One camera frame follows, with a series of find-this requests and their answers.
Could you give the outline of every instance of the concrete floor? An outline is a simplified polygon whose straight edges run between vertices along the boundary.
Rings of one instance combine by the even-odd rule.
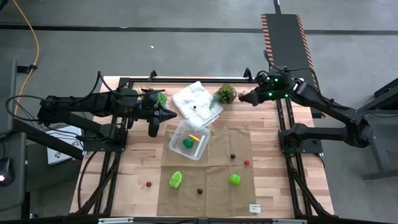
[[[259,15],[273,13],[272,2],[35,0],[20,4],[33,24],[260,28]],[[398,1],[280,0],[280,4],[283,13],[300,14],[306,29],[398,30]],[[24,23],[12,3],[0,12],[0,22]],[[85,95],[98,70],[103,75],[148,75],[157,70],[159,75],[240,77],[246,67],[266,68],[262,34],[38,31],[37,36],[39,69],[25,94],[43,97]],[[0,30],[0,37],[0,60],[15,57],[21,64],[32,63],[35,45],[30,31]],[[375,90],[397,78],[396,35],[310,35],[307,39],[322,93],[343,105],[359,108]],[[18,75],[18,86],[24,77]],[[22,104],[37,114],[38,102],[22,100]],[[315,124],[341,125],[330,118]],[[336,215],[398,223],[398,179],[361,179],[377,171],[371,150],[332,141],[322,145]],[[32,211],[46,217],[67,214],[75,182],[36,192]],[[17,218],[15,211],[0,213],[0,219]]]

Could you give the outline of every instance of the clear plastic container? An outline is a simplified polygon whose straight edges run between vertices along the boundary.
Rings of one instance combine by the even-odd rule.
[[[200,141],[193,141],[192,148],[188,149],[183,144],[183,141],[184,139],[192,139],[189,136],[190,134],[197,137]],[[178,124],[178,127],[170,140],[169,148],[176,153],[197,161],[201,158],[203,151],[205,151],[209,138],[209,129],[194,125],[193,123],[184,119],[180,122],[180,124]]]

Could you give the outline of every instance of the black mouse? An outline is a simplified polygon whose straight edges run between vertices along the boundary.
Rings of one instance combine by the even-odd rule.
[[[0,159],[0,186],[8,186],[14,181],[11,158]]]

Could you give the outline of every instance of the brown placemat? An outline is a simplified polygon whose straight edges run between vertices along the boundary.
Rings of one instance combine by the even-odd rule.
[[[158,216],[230,217],[253,215],[249,204],[256,203],[252,168],[250,130],[247,126],[213,129],[199,161],[169,149],[176,126],[166,127],[160,176]],[[243,162],[249,159],[250,166]],[[169,186],[174,172],[181,171],[179,188]],[[240,185],[229,184],[229,176],[239,174]]]

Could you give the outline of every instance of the wooden table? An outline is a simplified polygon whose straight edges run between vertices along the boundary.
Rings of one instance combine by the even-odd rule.
[[[106,77],[106,83],[113,89],[118,86],[120,77]],[[147,133],[148,123],[136,121],[129,130],[127,146],[122,153],[119,166],[118,180],[115,188],[112,216],[156,216],[157,199],[159,195],[160,161],[164,144],[165,127],[167,124],[178,125],[183,117],[171,102],[171,96],[185,88],[186,83],[136,83],[135,88],[166,89],[170,109],[178,116],[170,121],[161,123],[158,136],[150,138]],[[220,84],[203,84],[214,93]],[[233,85],[238,93],[252,90],[253,84]],[[292,103],[294,118],[297,123],[313,126],[310,108]],[[95,117],[99,123],[110,123],[111,117]],[[276,110],[276,103],[268,101],[256,107],[242,103],[235,99],[233,104],[224,105],[224,111],[213,126],[241,126],[249,125],[251,130],[251,144],[254,168],[254,185],[256,188],[257,203],[262,206],[261,214],[264,218],[292,218],[294,217],[292,199],[290,196],[287,168],[284,156],[279,149],[277,131],[280,129]],[[88,165],[81,186],[81,199],[84,203],[98,185],[104,153],[99,152]],[[324,208],[333,213],[328,183],[321,160],[310,154],[302,155],[307,178],[307,185]],[[143,187],[147,181],[151,187]],[[73,198],[71,212],[77,208],[77,190]],[[298,190],[300,208],[304,211],[301,190]],[[101,211],[106,203],[103,197]]]

